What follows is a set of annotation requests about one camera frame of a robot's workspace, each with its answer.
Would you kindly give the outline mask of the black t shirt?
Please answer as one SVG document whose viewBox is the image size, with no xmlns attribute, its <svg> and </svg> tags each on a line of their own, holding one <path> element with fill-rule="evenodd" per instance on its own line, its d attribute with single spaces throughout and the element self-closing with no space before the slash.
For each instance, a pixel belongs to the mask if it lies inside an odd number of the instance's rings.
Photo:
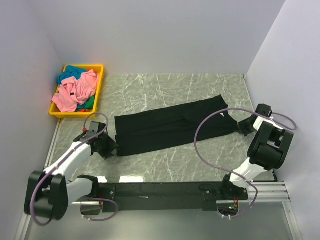
<svg viewBox="0 0 320 240">
<path fill-rule="evenodd" d="M 126 157 L 164 150 L 227 136 L 238 131 L 237 121 L 228 112 L 211 117 L 200 130 L 201 122 L 209 115 L 228 108 L 221 95 L 195 102 L 116 116 L 115 140 L 117 155 Z"/>
</svg>

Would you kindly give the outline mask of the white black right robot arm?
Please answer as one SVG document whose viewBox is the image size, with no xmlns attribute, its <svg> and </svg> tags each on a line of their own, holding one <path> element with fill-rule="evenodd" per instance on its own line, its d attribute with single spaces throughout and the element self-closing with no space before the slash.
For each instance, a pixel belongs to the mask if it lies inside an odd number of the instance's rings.
<svg viewBox="0 0 320 240">
<path fill-rule="evenodd" d="M 247 136 L 256 132 L 248 151 L 247 159 L 234 173 L 226 174 L 219 187 L 222 198 L 232 200 L 245 192 L 248 182 L 262 173 L 279 169 L 288 154 L 294 133 L 285 130 L 278 123 L 263 117 L 271 117 L 269 105 L 259 104 L 255 110 L 260 116 L 251 117 L 238 122 L 239 132 Z"/>
</svg>

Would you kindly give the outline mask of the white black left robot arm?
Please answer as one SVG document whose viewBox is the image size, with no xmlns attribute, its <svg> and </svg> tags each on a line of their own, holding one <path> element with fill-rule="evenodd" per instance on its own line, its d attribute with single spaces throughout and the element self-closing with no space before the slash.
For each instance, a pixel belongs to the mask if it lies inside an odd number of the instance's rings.
<svg viewBox="0 0 320 240">
<path fill-rule="evenodd" d="M 93 121 L 89 128 L 83 128 L 68 151 L 53 165 L 31 173 L 27 183 L 24 213 L 38 218 L 60 220 L 69 205 L 80 199 L 101 201 L 100 184 L 96 176 L 79 175 L 71 177 L 78 166 L 94 153 L 103 158 L 112 156 L 116 142 L 108 135 L 106 123 Z"/>
</svg>

